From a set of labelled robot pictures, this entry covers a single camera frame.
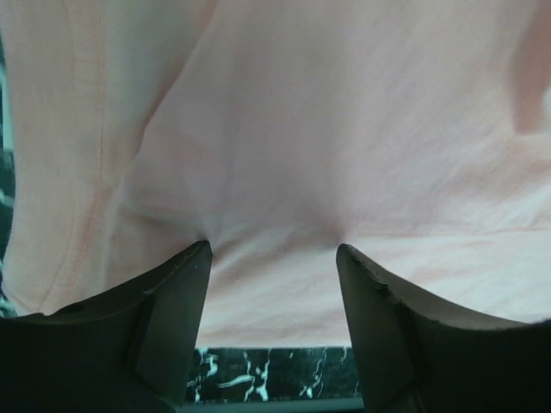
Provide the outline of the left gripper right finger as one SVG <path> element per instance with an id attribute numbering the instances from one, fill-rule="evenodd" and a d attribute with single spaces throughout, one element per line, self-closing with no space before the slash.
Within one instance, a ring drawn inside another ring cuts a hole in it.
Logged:
<path id="1" fill-rule="evenodd" d="M 550 324 L 470 310 L 337 249 L 368 412 L 547 412 Z"/>

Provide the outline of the salmon pink t shirt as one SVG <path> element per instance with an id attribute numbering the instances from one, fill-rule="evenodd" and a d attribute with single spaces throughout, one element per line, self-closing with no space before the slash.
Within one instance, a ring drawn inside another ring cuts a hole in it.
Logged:
<path id="1" fill-rule="evenodd" d="M 341 243 L 549 317 L 549 2 L 4 1 L 1 37 L 18 315 L 206 239 L 202 347 L 347 345 Z"/>

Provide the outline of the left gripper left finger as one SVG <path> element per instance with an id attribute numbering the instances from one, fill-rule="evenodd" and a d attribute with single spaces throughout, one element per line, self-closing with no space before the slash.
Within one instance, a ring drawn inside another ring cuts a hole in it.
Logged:
<path id="1" fill-rule="evenodd" d="M 3 319 L 2 411 L 179 411 L 212 258 L 208 242 L 193 243 L 52 315 Z"/>

